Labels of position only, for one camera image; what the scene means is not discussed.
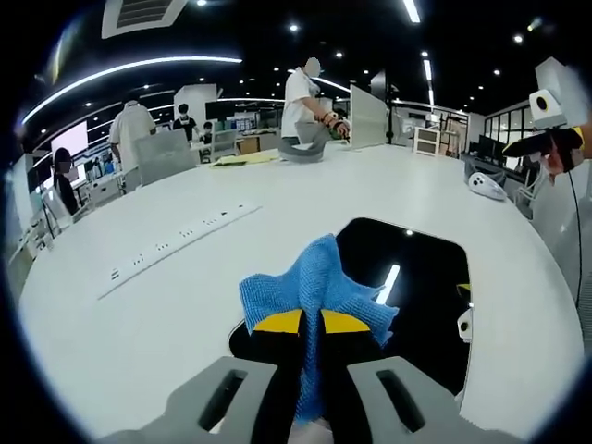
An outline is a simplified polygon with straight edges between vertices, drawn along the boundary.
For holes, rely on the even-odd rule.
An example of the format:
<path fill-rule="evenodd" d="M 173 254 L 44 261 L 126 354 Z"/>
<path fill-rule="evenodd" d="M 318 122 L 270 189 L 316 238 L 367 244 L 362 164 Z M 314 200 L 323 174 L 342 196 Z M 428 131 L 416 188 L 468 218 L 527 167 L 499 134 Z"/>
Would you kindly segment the person's right hand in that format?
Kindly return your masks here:
<path fill-rule="evenodd" d="M 549 138 L 549 148 L 542 154 L 542 165 L 549 173 L 549 181 L 564 173 L 571 172 L 585 160 L 591 159 L 591 142 L 581 127 L 554 129 L 544 133 Z"/>

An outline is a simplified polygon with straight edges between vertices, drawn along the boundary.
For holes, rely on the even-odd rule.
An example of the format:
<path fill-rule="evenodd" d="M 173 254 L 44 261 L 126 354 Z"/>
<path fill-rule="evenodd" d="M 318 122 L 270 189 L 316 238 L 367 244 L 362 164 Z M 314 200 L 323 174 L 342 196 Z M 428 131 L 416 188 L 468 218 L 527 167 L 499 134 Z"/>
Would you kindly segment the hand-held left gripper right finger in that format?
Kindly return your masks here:
<path fill-rule="evenodd" d="M 336 443 L 519 443 L 460 416 L 454 396 L 401 357 L 384 358 L 368 325 L 321 312 L 322 392 Z"/>

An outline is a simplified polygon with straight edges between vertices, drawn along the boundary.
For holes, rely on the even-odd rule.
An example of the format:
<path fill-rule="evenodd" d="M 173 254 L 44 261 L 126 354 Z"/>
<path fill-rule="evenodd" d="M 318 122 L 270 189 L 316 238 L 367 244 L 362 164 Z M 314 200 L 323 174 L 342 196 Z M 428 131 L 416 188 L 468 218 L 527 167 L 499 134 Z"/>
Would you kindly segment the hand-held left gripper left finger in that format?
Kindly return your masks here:
<path fill-rule="evenodd" d="M 101 443 L 286 443 L 300 396 L 306 316 L 272 314 L 251 335 L 253 360 L 222 357 L 167 399 L 163 414 Z"/>

